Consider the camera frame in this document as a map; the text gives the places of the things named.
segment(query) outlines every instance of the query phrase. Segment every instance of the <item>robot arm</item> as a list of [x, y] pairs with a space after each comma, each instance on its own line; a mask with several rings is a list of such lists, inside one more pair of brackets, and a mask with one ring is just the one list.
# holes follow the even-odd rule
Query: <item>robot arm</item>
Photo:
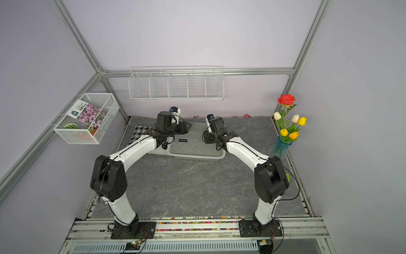
[[168, 137], [188, 133], [191, 124], [179, 122], [180, 109], [158, 114], [155, 127], [138, 140], [110, 156], [95, 161], [90, 187], [105, 201], [114, 214], [114, 228], [132, 238], [139, 232], [138, 216], [128, 202], [125, 172], [147, 152], [167, 142]]
[[205, 143], [216, 143], [217, 149], [224, 149], [234, 154], [254, 171], [255, 191], [259, 196], [258, 208], [253, 216], [253, 227], [256, 232], [269, 229], [274, 218], [277, 202], [282, 198], [289, 181], [281, 160], [268, 156], [246, 144], [238, 134], [227, 132], [221, 117], [208, 115], [207, 131], [203, 134]]

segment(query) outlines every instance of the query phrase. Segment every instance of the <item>red rose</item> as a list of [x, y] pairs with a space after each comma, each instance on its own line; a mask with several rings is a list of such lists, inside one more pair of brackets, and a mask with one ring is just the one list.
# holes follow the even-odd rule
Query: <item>red rose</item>
[[295, 98], [290, 94], [281, 95], [281, 97], [278, 99], [278, 103], [282, 105], [292, 105], [294, 101]]

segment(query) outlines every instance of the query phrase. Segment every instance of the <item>metal extrusion beam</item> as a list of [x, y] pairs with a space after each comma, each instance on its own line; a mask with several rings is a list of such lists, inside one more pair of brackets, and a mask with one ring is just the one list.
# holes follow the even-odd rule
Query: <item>metal extrusion beam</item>
[[82, 51], [84, 57], [89, 62], [90, 66], [92, 67], [93, 71], [95, 73], [101, 72], [103, 69], [101, 68], [101, 66], [100, 66], [99, 62], [97, 61], [93, 52], [90, 50], [89, 45], [87, 44], [82, 33], [79, 31], [79, 28], [76, 26], [75, 22], [73, 21], [73, 18], [70, 15], [70, 13], [69, 13], [68, 9], [66, 8], [65, 4], [63, 3], [63, 1], [62, 0], [50, 0], [50, 1], [54, 5], [54, 7], [55, 7], [56, 11], [58, 12], [58, 14], [60, 15], [60, 17], [62, 18], [63, 23], [68, 27], [73, 38], [75, 39], [80, 50]]
[[[75, 39], [76, 43], [78, 44], [80, 50], [82, 51], [84, 57], [88, 61], [90, 67], [92, 67], [93, 71], [97, 74], [103, 72], [103, 68], [100, 66], [99, 61], [97, 61], [95, 55], [93, 54], [92, 50], [90, 49], [89, 45], [87, 44], [86, 40], [84, 39], [82, 33], [80, 32], [79, 28], [76, 26], [72, 16], [70, 15], [67, 7], [63, 3], [62, 0], [50, 0], [51, 3], [54, 5], [56, 11], [60, 15], [63, 20], [63, 23], [68, 27], [69, 31], [71, 32], [73, 38]], [[115, 97], [119, 107], [120, 113], [123, 116], [124, 120], [128, 122], [129, 117], [125, 112], [123, 105], [121, 104], [119, 98], [116, 95], [116, 92], [111, 87], [108, 80], [103, 80], [101, 82], [104, 89], [107, 93], [112, 93]]]
[[302, 49], [300, 50], [299, 56], [296, 59], [294, 65], [294, 73], [287, 81], [283, 94], [289, 94], [292, 91], [293, 86], [299, 76], [299, 73], [302, 69], [304, 62], [306, 61], [307, 55], [311, 48], [311, 45], [316, 38], [317, 32], [320, 29], [320, 26], [323, 22], [324, 16], [326, 16], [327, 9], [331, 3], [331, 0], [322, 0], [320, 3], [319, 9], [317, 10], [316, 16], [314, 17], [313, 23], [310, 27], [309, 32], [307, 33], [306, 39], [303, 43]]
[[[171, 72], [209, 72], [213, 69], [163, 69], [162, 73]], [[287, 68], [239, 68], [239, 69], [214, 69], [214, 71], [223, 71], [223, 75], [292, 75], [294, 69], [291, 67]], [[157, 69], [143, 69], [145, 72], [160, 72]], [[101, 73], [104, 78], [129, 78], [131, 76], [130, 70], [119, 70], [119, 71], [105, 71]]]
[[125, 123], [127, 124], [129, 121], [129, 117], [127, 115], [127, 113], [124, 110], [123, 105], [121, 104], [120, 100], [117, 97], [116, 91], [113, 89], [112, 85], [110, 84], [110, 81], [108, 80], [108, 78], [101, 78], [100, 84], [104, 87], [104, 89], [108, 92], [108, 93], [112, 93], [114, 98], [116, 98], [116, 102], [119, 105], [119, 111], [121, 113], [121, 115], [123, 116]]
[[[330, 238], [326, 226], [323, 222], [323, 218], [282, 217], [279, 219], [282, 222], [285, 239]], [[260, 240], [269, 238], [269, 237], [241, 238], [238, 223], [235, 223], [235, 221], [239, 220], [240, 219], [148, 220], [157, 222], [154, 238], [149, 239], [148, 241], [151, 242], [151, 241], [185, 241], [185, 240], [189, 241], [189, 240], [227, 240], [227, 239]], [[108, 224], [113, 222], [114, 222], [113, 219], [75, 221], [65, 242], [79, 243], [79, 242], [132, 241], [132, 239], [123, 239], [123, 240], [110, 239], [111, 232], [107, 230], [107, 226]]]
[[56, 125], [65, 112], [71, 107], [83, 93], [91, 91], [94, 85], [100, 81], [98, 74], [94, 74], [90, 80], [82, 87], [82, 89], [75, 95], [70, 103], [60, 112], [60, 114], [48, 125], [48, 127], [41, 133], [41, 135], [34, 141], [34, 143], [25, 151], [25, 153], [17, 160], [11, 169], [0, 180], [0, 204], [5, 200], [7, 195], [13, 190], [14, 186], [24, 176], [27, 170], [32, 166], [35, 160], [45, 150], [47, 145], [51, 142], [57, 134], [54, 132], [54, 125]]

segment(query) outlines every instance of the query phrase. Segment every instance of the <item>metal vent grille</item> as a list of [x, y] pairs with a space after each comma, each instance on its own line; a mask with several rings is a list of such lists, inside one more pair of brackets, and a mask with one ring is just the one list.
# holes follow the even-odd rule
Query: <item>metal vent grille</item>
[[[122, 243], [77, 243], [73, 253], [123, 253], [125, 242]], [[161, 241], [147, 242], [142, 252], [214, 252], [214, 251], [257, 251], [256, 240], [229, 241]]]
[[123, 253], [126, 243], [77, 243], [73, 253]]

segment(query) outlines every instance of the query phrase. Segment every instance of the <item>flower card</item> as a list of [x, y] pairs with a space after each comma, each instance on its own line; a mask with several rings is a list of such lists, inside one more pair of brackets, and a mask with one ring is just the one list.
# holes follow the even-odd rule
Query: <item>flower card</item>
[[106, 112], [85, 101], [77, 100], [66, 115], [88, 125], [93, 123], [95, 128], [99, 128]]

